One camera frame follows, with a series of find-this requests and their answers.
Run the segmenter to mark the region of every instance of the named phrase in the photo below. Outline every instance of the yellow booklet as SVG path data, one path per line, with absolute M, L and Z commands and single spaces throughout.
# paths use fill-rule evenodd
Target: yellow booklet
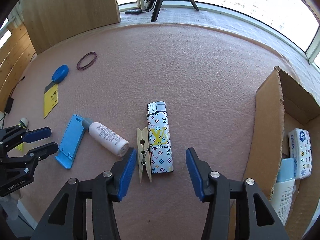
M 21 151 L 21 152 L 22 152 L 22 151 L 23 151 L 23 143 L 21 143 L 21 144 L 19 144 L 18 146 L 16 146 L 15 149 L 17 149 L 18 151 Z
M 43 115 L 44 118 L 50 113 L 50 111 L 55 107 L 58 103 L 58 84 L 51 82 L 44 89 L 44 107 L 43 107 Z

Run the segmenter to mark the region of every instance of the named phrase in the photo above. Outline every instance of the lotion bottle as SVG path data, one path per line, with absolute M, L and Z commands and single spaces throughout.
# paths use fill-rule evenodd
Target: lotion bottle
M 129 142 L 99 122 L 84 118 L 81 122 L 90 135 L 114 155 L 122 157 L 129 148 Z
M 273 196 L 270 201 L 283 225 L 285 225 L 292 201 L 294 187 L 293 158 L 282 159 L 277 180 L 273 186 Z

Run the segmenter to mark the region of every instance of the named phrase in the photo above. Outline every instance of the wooden clothespin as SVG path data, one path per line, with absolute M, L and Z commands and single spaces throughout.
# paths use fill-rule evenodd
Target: wooden clothespin
M 145 127 L 142 131 L 139 128 L 137 128 L 137 144 L 138 144 L 138 166 L 139 166 L 140 183 L 142 180 L 143 166 L 146 167 L 149 180 L 150 182 L 152 182 L 149 137 L 148 137 L 147 127 Z

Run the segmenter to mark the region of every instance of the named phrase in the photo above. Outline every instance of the wooden wall panel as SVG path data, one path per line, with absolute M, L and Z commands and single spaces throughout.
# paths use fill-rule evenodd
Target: wooden wall panel
M 17 62 L 13 65 L 8 77 L 6 78 L 0 90 L 0 111 L 4 112 L 5 105 L 11 90 L 19 82 L 24 70 L 28 66 L 35 49 L 30 43 L 22 55 L 18 58 Z
M 76 34 L 120 22 L 116 0 L 22 0 L 21 4 L 38 54 Z
M 24 25 L 20 25 L 16 29 L 9 29 L 11 32 L 11 36 L 0 49 L 0 64 L 3 62 L 12 48 L 17 44 L 17 42 L 23 37 L 23 35 L 27 33 L 26 27 Z
M 0 65 L 0 86 L 2 86 L 10 70 L 12 69 L 14 64 L 17 62 L 21 54 L 26 50 L 26 48 L 30 44 L 31 44 L 31 41 L 30 41 L 29 35 L 28 33 L 25 33 L 22 36 L 22 38 L 11 49 L 7 57 L 4 59 L 4 61 Z

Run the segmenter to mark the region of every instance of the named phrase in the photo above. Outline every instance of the power adapter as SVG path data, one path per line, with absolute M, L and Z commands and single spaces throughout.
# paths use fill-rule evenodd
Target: power adapter
M 141 13 L 142 13 L 142 10 L 140 8 L 124 11 L 124 14 L 141 14 Z
M 12 104 L 13 104 L 13 98 L 9 97 L 7 100 L 7 104 L 5 105 L 5 109 L 4 112 L 7 114 L 10 114 L 11 108 L 12 108 Z

